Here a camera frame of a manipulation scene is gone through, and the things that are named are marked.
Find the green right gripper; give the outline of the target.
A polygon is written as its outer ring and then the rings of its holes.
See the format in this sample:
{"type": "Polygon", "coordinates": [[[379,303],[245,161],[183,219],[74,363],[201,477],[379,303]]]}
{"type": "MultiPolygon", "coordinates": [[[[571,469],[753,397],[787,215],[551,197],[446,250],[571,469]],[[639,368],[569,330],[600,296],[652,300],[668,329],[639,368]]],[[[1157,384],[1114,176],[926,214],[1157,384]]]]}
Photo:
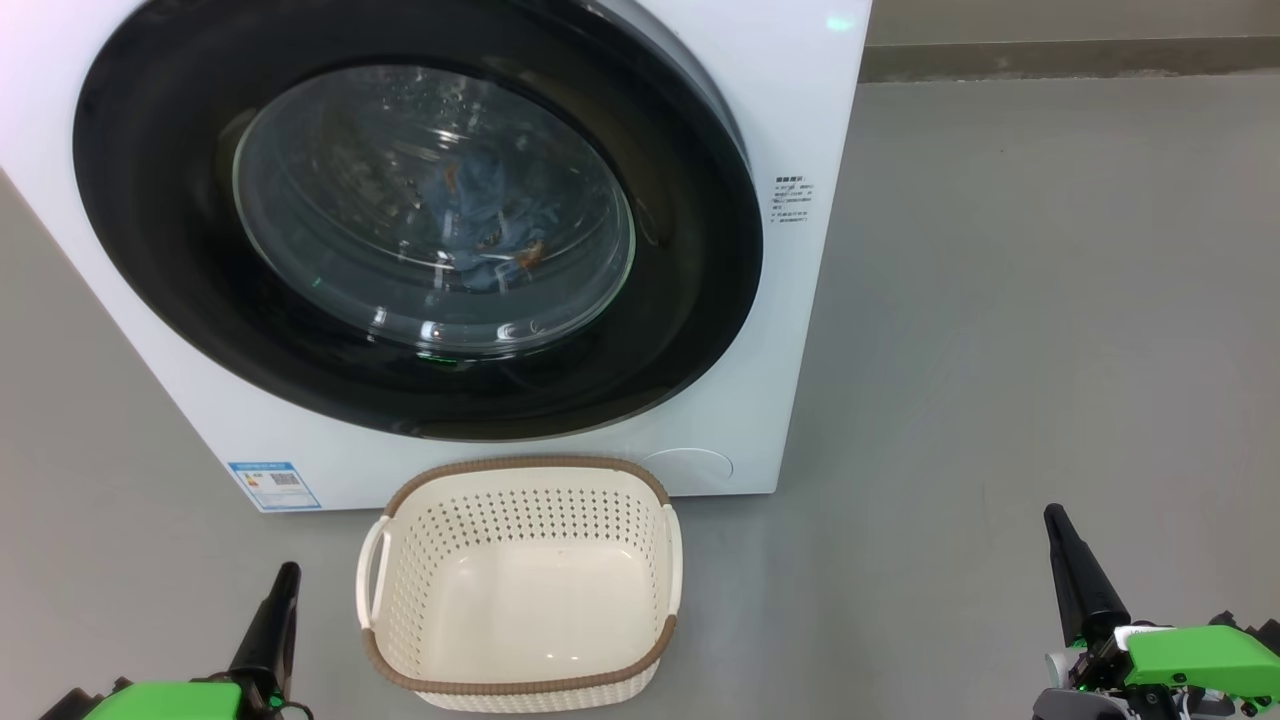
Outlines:
{"type": "Polygon", "coordinates": [[[1044,507],[1065,644],[1036,720],[1260,720],[1280,714],[1280,655],[1229,625],[1129,625],[1132,615],[1065,507],[1044,507]]]}

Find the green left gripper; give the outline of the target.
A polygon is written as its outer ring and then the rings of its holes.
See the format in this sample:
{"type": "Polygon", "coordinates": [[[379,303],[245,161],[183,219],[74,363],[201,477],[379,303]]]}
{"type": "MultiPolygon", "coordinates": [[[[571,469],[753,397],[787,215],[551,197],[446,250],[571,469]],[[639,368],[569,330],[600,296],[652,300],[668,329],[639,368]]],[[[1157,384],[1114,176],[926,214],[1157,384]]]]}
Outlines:
{"type": "Polygon", "coordinates": [[[230,676],[138,683],[122,676],[108,694],[68,691],[40,720],[285,720],[300,583],[300,565],[282,564],[230,661],[230,676]]]}

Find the dark washing machine door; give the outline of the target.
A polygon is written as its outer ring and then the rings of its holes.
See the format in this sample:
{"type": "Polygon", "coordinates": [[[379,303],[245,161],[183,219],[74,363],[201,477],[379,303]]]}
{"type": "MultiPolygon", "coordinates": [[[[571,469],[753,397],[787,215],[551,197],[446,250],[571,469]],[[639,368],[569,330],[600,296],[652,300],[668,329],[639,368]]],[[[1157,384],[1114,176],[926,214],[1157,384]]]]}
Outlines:
{"type": "Polygon", "coordinates": [[[540,439],[646,411],[724,355],[762,275],[731,117],[671,50],[589,0],[151,0],[93,60],[73,156],[100,245],[170,329],[278,398],[398,436],[540,439]],[[529,354],[426,355],[326,314],[259,256],[230,184],[241,136],[289,88],[371,65],[490,81],[595,147],[637,237],[599,316],[529,354]]]}

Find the blue garment with orange print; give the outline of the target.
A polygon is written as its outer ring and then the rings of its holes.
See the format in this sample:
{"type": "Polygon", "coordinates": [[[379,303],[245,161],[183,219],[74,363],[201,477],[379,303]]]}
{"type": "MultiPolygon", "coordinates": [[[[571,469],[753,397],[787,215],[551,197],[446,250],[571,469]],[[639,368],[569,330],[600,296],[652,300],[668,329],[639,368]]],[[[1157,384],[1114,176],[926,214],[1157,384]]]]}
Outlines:
{"type": "Polygon", "coordinates": [[[452,254],[515,255],[545,241],[561,222],[559,202],[526,190],[499,155],[484,149],[433,165],[417,193],[452,254]]]}

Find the steel perforated washer drum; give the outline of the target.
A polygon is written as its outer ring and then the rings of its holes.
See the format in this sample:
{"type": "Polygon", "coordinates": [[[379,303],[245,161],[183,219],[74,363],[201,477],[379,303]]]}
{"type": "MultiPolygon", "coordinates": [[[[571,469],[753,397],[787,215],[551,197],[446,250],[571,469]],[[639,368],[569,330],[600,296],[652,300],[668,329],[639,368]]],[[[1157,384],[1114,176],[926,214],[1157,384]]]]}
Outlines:
{"type": "Polygon", "coordinates": [[[250,242],[293,291],[448,359],[529,354],[580,331],[637,255],[625,188],[585,137],[531,99],[426,67],[353,67],[289,88],[239,137],[230,184],[250,242]],[[433,165],[480,149],[561,209],[530,282],[506,293],[449,288],[417,193],[433,165]]]}

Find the white front-load washing machine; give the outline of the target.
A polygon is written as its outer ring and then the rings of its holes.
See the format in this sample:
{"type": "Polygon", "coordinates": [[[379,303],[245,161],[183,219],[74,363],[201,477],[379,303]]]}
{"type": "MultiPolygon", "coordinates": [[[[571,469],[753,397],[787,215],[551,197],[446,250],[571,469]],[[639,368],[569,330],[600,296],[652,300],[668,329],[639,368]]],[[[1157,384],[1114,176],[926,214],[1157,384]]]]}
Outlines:
{"type": "Polygon", "coordinates": [[[73,135],[95,58],[150,1],[0,0],[0,172],[227,468],[292,462],[320,510],[355,510],[383,506],[411,477],[452,462],[573,455],[640,465],[663,450],[707,448],[733,464],[736,495],[774,491],[870,0],[589,0],[671,50],[731,117],[760,209],[762,275],[724,355],[671,398],[590,430],[502,442],[398,436],[278,398],[206,357],[131,288],[86,215],[73,135]],[[769,223],[783,176],[815,186],[808,222],[769,223]]]}

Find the blue energy label sticker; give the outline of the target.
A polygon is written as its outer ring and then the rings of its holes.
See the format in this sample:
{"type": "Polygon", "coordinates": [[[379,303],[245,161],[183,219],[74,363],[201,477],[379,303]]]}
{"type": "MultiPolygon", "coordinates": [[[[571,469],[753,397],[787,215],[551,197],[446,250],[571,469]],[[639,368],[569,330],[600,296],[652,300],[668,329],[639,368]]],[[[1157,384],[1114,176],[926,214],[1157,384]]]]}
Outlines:
{"type": "Polygon", "coordinates": [[[323,507],[292,462],[229,462],[228,468],[262,512],[316,511],[323,507]]]}

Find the cream perforated laundry basket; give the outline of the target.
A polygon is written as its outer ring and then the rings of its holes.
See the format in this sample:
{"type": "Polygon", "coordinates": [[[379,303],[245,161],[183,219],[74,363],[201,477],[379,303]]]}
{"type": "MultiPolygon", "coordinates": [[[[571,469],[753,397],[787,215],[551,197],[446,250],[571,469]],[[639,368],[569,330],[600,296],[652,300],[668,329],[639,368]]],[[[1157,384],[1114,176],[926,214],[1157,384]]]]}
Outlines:
{"type": "Polygon", "coordinates": [[[389,683],[440,708],[539,714],[643,692],[682,591],[678,516],[658,478],[561,455],[412,478],[366,534],[355,598],[389,683]]]}

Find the round white filter cover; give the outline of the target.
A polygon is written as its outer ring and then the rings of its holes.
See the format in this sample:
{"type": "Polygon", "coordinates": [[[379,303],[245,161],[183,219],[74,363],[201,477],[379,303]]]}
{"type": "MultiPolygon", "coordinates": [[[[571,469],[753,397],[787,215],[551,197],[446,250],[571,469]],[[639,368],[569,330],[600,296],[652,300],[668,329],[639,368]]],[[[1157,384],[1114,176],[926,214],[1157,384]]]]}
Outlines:
{"type": "Polygon", "coordinates": [[[736,495],[733,464],[707,448],[668,448],[648,455],[640,465],[675,497],[736,495]]]}

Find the small black text label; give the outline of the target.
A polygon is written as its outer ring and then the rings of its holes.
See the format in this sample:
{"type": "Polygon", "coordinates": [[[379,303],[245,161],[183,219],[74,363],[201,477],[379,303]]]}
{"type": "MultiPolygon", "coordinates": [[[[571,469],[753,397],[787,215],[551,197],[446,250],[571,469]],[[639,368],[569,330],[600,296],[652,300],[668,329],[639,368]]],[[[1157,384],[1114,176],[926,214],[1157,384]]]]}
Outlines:
{"type": "Polygon", "coordinates": [[[771,224],[808,222],[814,200],[815,186],[804,176],[777,177],[768,202],[768,220],[771,224]]]}

